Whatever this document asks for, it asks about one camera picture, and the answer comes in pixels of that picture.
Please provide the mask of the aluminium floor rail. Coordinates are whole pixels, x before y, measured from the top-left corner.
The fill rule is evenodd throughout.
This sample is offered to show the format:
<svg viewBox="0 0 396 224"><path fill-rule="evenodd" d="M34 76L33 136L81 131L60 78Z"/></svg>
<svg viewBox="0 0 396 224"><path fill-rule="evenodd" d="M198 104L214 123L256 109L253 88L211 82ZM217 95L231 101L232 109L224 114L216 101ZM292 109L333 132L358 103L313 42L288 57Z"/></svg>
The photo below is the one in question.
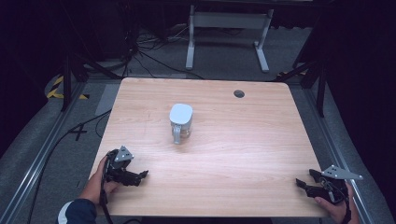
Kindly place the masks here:
<svg viewBox="0 0 396 224"><path fill-rule="evenodd" d="M0 159L0 196L5 199L0 204L0 224L12 224L19 215L85 86L84 82L74 84L71 103L65 111L60 100L50 99Z"/></svg>
<svg viewBox="0 0 396 224"><path fill-rule="evenodd" d="M350 168L347 163L345 154L342 151L343 147L336 144L336 137L333 134L331 127L329 126L328 117L322 117L318 112L316 103L317 98L315 97L314 93L311 90L304 90L304 96L311 110L314 113L314 117L316 123L319 126L320 132L324 136L328 154L332 158L332 164L334 166L338 166L340 169L344 169L347 172L350 172ZM362 198L361 190L358 186L359 182L363 182L367 179L368 175L364 175L362 179L358 179L357 177L351 177L347 180L347 182L355 190L354 202L356 203L358 208L361 224L374 224L374 220L369 213L368 207L366 206L365 201Z"/></svg>

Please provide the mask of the white cup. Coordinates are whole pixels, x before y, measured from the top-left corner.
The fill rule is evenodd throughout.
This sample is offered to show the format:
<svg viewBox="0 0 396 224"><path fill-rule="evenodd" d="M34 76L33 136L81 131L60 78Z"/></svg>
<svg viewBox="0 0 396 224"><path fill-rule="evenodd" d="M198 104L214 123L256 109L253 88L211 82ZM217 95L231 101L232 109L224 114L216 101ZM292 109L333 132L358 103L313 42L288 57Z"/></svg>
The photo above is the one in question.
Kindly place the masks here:
<svg viewBox="0 0 396 224"><path fill-rule="evenodd" d="M188 138L191 135L192 115L193 109L190 105L175 104L172 106L169 119L175 144L180 144L182 138Z"/></svg>

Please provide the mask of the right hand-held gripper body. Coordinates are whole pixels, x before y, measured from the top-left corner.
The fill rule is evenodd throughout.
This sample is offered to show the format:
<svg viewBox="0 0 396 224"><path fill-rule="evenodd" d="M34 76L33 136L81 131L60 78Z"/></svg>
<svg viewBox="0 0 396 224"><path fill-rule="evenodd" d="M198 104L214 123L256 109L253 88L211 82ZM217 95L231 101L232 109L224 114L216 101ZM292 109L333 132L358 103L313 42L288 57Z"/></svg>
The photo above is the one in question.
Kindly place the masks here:
<svg viewBox="0 0 396 224"><path fill-rule="evenodd" d="M346 185L348 179L363 180L362 175L351 173L335 165L331 165L324 171L319 172L322 172L326 181L323 184L319 183L319 187L313 186L315 189L313 195L306 195L310 198L321 197L331 204L348 201L348 189Z"/></svg>

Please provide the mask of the person's right hand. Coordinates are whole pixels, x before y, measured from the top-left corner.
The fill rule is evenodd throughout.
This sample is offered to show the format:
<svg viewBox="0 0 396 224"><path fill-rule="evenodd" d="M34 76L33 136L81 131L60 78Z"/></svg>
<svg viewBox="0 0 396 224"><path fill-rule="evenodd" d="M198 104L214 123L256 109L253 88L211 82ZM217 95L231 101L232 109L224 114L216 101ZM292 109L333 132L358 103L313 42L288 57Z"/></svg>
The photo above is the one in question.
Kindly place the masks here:
<svg viewBox="0 0 396 224"><path fill-rule="evenodd" d="M351 211L351 219L347 224L360 224L359 212L353 200L354 190L352 186L348 183L346 183L346 187L348 189L349 209ZM339 203L337 205L333 205L320 197L315 197L314 200L319 207L321 207L322 209L326 210L329 213L329 215L336 224L343 223L343 220L347 214L346 203Z"/></svg>

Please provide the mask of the black metal stand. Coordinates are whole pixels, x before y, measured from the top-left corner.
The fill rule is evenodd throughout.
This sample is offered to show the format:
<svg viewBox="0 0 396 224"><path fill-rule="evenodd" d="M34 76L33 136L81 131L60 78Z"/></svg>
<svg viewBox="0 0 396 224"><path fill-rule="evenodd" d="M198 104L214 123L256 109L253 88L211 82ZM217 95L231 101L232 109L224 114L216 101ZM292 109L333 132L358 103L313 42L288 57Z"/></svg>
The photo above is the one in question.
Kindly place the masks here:
<svg viewBox="0 0 396 224"><path fill-rule="evenodd" d="M318 83L316 108L318 114L323 118L323 105L327 77L325 65L323 62L313 61L309 63L304 63L289 72L281 72L276 76L275 79L273 79L273 82L284 82L289 78L301 74L302 72L305 72L304 77L300 81L300 85L303 89L311 89L315 83Z"/></svg>
<svg viewBox="0 0 396 224"><path fill-rule="evenodd" d="M110 77L111 79L121 79L120 76L117 76L95 61L74 52L67 53L64 59L64 99L63 107L61 109L62 112L64 112L72 103L72 77L75 77L77 82L86 82L89 78L84 64L89 65L94 70Z"/></svg>

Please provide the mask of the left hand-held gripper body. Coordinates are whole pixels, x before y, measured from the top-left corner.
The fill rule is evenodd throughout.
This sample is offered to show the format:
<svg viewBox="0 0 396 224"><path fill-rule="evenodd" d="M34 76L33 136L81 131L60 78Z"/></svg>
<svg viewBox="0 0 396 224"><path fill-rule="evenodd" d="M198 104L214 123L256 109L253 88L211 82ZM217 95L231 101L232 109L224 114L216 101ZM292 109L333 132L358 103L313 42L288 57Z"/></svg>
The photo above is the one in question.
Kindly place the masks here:
<svg viewBox="0 0 396 224"><path fill-rule="evenodd" d="M133 154L125 146L108 152L105 163L106 182L114 181L122 184L123 179L128 178L126 168L133 158Z"/></svg>

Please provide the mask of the white metal stand frame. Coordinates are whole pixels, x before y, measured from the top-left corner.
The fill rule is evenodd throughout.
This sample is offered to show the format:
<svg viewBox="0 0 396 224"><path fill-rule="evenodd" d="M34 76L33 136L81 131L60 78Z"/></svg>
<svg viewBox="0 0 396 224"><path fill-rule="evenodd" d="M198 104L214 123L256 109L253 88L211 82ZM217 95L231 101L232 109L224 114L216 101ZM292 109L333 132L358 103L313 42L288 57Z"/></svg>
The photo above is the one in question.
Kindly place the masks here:
<svg viewBox="0 0 396 224"><path fill-rule="evenodd" d="M269 9L263 14L229 13L229 12L201 12L195 6L190 6L189 18L189 45L185 67L193 68L194 62L194 29L195 28L233 28L261 30L261 37L254 42L256 55L264 73L269 72L269 65L263 50L265 38L268 34L274 11Z"/></svg>

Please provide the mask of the person's left hand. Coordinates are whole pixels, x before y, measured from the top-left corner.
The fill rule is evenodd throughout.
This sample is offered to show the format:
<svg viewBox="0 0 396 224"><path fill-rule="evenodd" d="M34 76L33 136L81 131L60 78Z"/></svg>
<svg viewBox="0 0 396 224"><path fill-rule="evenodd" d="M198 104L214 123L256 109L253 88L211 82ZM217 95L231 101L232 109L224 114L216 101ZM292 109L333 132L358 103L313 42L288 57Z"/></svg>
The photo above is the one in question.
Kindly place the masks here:
<svg viewBox="0 0 396 224"><path fill-rule="evenodd" d="M102 183L102 175L104 172L105 163L106 157L103 157L100 160L95 173L90 177L84 190L78 196L80 199L86 199L94 204L99 204L102 189L106 193L111 193L119 186L119 184L116 182Z"/></svg>

